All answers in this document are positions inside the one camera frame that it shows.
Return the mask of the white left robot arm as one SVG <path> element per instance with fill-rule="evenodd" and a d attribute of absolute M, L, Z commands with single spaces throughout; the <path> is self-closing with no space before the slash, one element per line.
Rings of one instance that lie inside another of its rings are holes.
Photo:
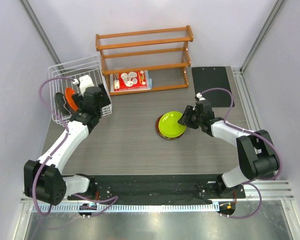
<path fill-rule="evenodd" d="M 38 160 L 23 167 L 24 194 L 38 201 L 58 205 L 64 197 L 80 194 L 90 200 L 97 192 L 93 180 L 84 174 L 64 177 L 63 169 L 79 144 L 88 137 L 102 117 L 102 109 L 111 103 L 103 84 L 87 87 L 64 132 Z"/>

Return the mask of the orange plate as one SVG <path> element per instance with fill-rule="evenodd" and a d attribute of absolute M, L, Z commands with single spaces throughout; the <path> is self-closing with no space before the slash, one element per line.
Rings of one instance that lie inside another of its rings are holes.
<path fill-rule="evenodd" d="M 67 101 L 67 104 L 68 106 L 73 110 L 73 111 L 77 111 L 79 108 L 78 106 L 76 105 L 74 99 L 73 99 L 73 95 L 75 94 L 76 92 L 71 88 L 71 87 L 67 87 L 65 89 L 65 99 Z"/>

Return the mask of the lime green plate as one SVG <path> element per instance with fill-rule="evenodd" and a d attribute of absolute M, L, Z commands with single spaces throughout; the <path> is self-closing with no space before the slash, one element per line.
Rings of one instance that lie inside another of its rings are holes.
<path fill-rule="evenodd" d="M 177 137 L 186 131 L 186 126 L 178 124 L 182 113 L 179 111 L 170 111 L 161 117 L 159 121 L 159 130 L 166 137 Z"/>

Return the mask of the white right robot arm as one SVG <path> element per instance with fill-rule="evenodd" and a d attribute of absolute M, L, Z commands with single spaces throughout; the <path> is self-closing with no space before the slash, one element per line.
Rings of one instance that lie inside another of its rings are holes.
<path fill-rule="evenodd" d="M 178 123 L 191 129 L 200 128 L 207 135 L 235 146 L 238 166 L 216 177 L 216 193 L 223 198 L 243 183 L 271 179 L 279 172 L 279 157 L 266 130 L 251 131 L 216 117 L 211 103 L 202 99 L 187 105 Z"/>

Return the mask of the red floral plate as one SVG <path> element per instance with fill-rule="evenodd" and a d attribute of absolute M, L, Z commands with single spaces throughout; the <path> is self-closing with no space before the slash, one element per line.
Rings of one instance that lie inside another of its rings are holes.
<path fill-rule="evenodd" d="M 156 122 L 155 122 L 155 130 L 156 130 L 157 134 L 158 134 L 160 137 L 162 137 L 163 139 L 166 139 L 166 140 L 176 140 L 176 139 L 180 138 L 181 136 L 183 136 L 183 134 L 185 133 L 185 131 L 184 131 L 181 135 L 176 136 L 176 137 L 167 137 L 167 136 L 164 136 L 164 135 L 160 132 L 160 130 L 159 130 L 159 122 L 160 122 L 160 119 L 162 118 L 162 116 L 163 116 L 163 115 L 160 115 L 160 116 L 157 118 Z"/>

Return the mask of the teal plate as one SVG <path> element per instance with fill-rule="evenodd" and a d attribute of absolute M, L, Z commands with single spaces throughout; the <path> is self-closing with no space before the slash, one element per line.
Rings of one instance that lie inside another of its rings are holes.
<path fill-rule="evenodd" d="M 57 109 L 63 114 L 63 115 L 70 115 L 71 112 L 69 110 L 68 103 L 66 101 L 65 96 L 61 92 L 57 92 L 54 95 L 54 101 Z"/>

